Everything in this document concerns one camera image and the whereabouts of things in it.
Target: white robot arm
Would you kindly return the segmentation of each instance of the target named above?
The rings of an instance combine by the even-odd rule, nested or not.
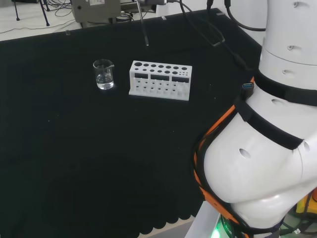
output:
[[[317,0],[268,0],[259,66],[263,77],[317,93],[316,29]],[[285,99],[264,91],[256,80],[247,104],[274,126],[302,138],[297,148],[273,142],[238,113],[205,153],[210,188],[252,228],[276,226],[317,187],[317,105]]]

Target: tripod leg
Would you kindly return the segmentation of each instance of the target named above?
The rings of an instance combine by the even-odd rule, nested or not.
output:
[[[16,9],[16,2],[15,2],[15,0],[13,0],[13,2],[14,2],[14,7],[15,7],[16,20],[19,21],[20,18],[19,18],[19,16],[18,16],[18,10]]]
[[[50,26],[49,21],[48,21],[48,18],[46,17],[46,14],[45,14],[45,10],[44,10],[44,7],[43,7],[42,0],[40,0],[40,5],[41,5],[41,8],[42,8],[42,11],[43,11],[44,17],[45,17],[46,26]]]
[[[47,9],[47,11],[50,11],[50,9],[49,9],[49,5],[48,5],[48,1],[47,0],[43,0],[44,1],[44,4],[46,5],[46,9]]]

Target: black strap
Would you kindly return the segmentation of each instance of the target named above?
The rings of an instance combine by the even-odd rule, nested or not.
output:
[[[303,139],[295,137],[265,120],[263,117],[257,114],[241,97],[238,97],[235,100],[234,106],[244,121],[246,121],[250,126],[264,135],[266,138],[274,141],[280,146],[294,150],[303,142]]]
[[[255,83],[263,91],[291,103],[317,107],[317,90],[301,89],[278,83],[258,72]]]

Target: black tablecloth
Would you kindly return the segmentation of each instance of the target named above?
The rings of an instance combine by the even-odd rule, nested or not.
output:
[[[260,46],[217,13],[256,68]],[[135,238],[197,214],[192,146],[251,75],[182,15],[145,25],[149,47],[140,22],[0,43],[1,238]],[[115,65],[111,90],[96,86],[102,58]],[[129,96],[133,60],[192,65],[189,102]]]

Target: test tube rack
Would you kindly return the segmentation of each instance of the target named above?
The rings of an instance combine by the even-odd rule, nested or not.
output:
[[[192,67],[169,63],[133,61],[130,95],[189,100]]]

